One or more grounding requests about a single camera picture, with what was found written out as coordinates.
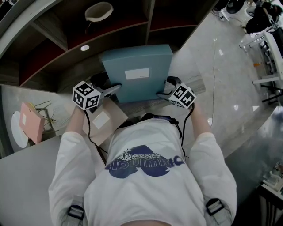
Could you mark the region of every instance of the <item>gray floor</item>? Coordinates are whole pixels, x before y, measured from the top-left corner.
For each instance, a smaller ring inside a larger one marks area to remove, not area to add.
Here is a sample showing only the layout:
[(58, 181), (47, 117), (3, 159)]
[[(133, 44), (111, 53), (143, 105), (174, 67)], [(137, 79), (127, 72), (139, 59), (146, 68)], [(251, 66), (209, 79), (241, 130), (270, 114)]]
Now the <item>gray floor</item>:
[[(261, 61), (260, 52), (257, 47), (248, 51), (239, 48), (241, 40), (247, 38), (239, 25), (237, 20), (223, 22), (209, 14), (185, 46), (174, 55), (169, 73), (174, 76), (202, 76), (206, 92), (198, 95), (197, 101), (209, 122), (212, 122), (212, 131), (220, 145), (263, 109), (260, 89), (252, 84), (252, 80), (258, 79), (260, 74), (265, 75), (264, 68), (253, 66), (254, 62)], [(71, 101), (69, 96), (3, 87), (2, 99), (14, 151), (21, 148), (11, 134), (11, 116), (14, 111), (20, 111), (22, 101), (38, 104), (51, 100), (48, 110), (50, 115), (54, 113), (57, 120), (55, 129), (63, 129), (69, 119), (63, 106), (64, 102)], [(176, 117), (180, 124), (183, 124), (187, 114), (172, 105), (155, 113)], [(191, 122), (188, 120), (184, 141), (187, 154), (193, 142)]]

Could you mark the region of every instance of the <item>person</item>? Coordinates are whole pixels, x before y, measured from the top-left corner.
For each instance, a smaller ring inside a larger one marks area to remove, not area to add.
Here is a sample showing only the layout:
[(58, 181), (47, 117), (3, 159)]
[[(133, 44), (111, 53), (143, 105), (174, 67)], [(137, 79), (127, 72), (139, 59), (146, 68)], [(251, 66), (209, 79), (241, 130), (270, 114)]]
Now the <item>person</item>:
[(261, 6), (256, 7), (254, 17), (241, 26), (246, 34), (261, 32), (272, 25), (272, 20), (276, 22), (281, 14), (282, 8), (279, 5), (263, 2)]
[(175, 126), (152, 118), (116, 130), (106, 167), (95, 175), (92, 154), (80, 135), (84, 112), (76, 107), (49, 187), (53, 224), (231, 225), (236, 182), (197, 103), (191, 121), (195, 144), (187, 164)]

